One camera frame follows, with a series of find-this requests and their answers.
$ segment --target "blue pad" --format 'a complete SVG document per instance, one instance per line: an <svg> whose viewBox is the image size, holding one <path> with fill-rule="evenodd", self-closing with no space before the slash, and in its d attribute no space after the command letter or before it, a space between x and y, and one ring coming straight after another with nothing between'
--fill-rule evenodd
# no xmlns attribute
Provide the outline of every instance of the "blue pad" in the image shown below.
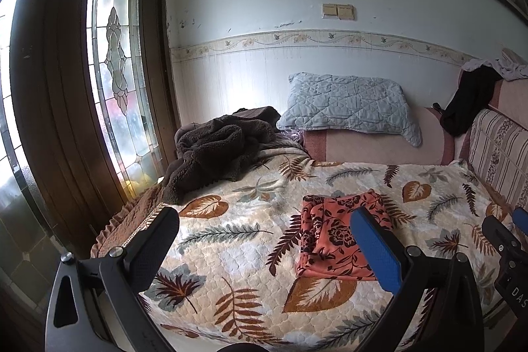
<svg viewBox="0 0 528 352"><path fill-rule="evenodd" d="M383 230L364 207L352 212L350 231L376 275L381 288L395 295L403 283L402 267L383 236L392 235L394 240L398 241L398 239L391 232Z"/></svg>
<svg viewBox="0 0 528 352"><path fill-rule="evenodd" d="M526 236L528 236L528 212L521 207L518 207L513 211L511 219L513 219L513 223L519 227Z"/></svg>

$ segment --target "door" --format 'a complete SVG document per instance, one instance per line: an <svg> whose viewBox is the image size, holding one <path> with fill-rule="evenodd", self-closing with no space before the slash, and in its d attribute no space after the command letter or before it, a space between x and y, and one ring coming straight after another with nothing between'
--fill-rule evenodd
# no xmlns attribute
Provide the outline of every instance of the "door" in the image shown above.
<svg viewBox="0 0 528 352"><path fill-rule="evenodd" d="M87 255L163 175L179 126L165 0L17 0L13 108L35 181Z"/></svg>

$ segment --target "floral wallpaper border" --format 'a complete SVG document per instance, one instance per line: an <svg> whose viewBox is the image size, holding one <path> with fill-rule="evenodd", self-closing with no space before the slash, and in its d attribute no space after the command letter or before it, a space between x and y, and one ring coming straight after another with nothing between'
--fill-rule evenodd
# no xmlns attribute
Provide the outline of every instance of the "floral wallpaper border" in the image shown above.
<svg viewBox="0 0 528 352"><path fill-rule="evenodd" d="M228 52L288 47L339 47L381 50L430 58L462 66L473 56L441 45L394 35L349 30L282 30L217 39L191 47L173 48L173 63Z"/></svg>

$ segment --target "light blue pillow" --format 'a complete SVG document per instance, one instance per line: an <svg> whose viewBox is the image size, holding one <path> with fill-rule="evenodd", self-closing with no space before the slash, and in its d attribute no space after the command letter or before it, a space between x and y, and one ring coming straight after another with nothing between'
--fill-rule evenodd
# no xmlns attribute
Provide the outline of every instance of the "light blue pillow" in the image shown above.
<svg viewBox="0 0 528 352"><path fill-rule="evenodd" d="M281 130L349 129L402 135L420 146L422 134L397 82L385 78L316 75L289 76L288 109Z"/></svg>

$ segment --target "white cloth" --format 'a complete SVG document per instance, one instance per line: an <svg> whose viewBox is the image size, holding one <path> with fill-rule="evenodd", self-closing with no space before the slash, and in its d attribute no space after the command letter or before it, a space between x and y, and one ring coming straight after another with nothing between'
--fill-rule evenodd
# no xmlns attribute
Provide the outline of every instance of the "white cloth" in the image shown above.
<svg viewBox="0 0 528 352"><path fill-rule="evenodd" d="M494 68L506 81L528 78L528 62L509 48L502 50L501 59L471 59L464 63L462 69L471 72L482 65Z"/></svg>

